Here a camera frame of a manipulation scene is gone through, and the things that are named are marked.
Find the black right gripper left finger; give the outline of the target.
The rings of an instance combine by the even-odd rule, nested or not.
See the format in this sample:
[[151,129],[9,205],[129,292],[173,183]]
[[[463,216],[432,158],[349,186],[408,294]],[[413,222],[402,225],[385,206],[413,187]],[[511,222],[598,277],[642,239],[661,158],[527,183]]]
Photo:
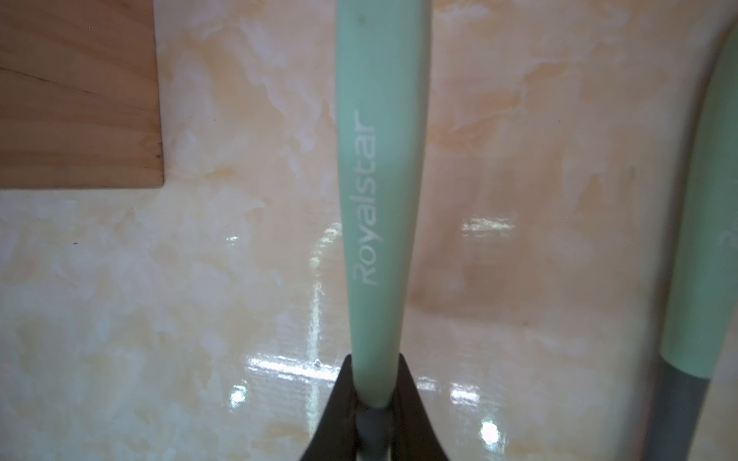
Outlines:
[[301,461],[355,461],[359,401],[353,382],[352,356],[344,358],[320,422]]

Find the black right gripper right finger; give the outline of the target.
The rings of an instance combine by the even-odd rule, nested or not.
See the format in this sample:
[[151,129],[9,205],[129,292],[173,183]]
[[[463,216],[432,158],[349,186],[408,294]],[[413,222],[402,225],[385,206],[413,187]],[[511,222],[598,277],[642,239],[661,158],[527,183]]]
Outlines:
[[423,405],[403,355],[399,357],[396,389],[391,409],[393,435],[391,459],[395,461],[449,461]]

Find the grey turner green handle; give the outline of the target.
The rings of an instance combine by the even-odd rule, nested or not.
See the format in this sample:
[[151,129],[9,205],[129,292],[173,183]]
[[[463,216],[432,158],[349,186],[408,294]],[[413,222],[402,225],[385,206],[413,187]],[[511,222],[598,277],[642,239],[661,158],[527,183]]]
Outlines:
[[701,107],[641,457],[685,460],[737,304],[737,31]]

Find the grey slotted spatula green handle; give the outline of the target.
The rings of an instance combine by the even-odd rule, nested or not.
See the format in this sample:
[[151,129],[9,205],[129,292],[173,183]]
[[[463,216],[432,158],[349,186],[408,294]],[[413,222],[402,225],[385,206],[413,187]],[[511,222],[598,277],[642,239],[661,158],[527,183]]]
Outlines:
[[431,48],[428,1],[336,5],[336,148],[362,460],[389,457]]

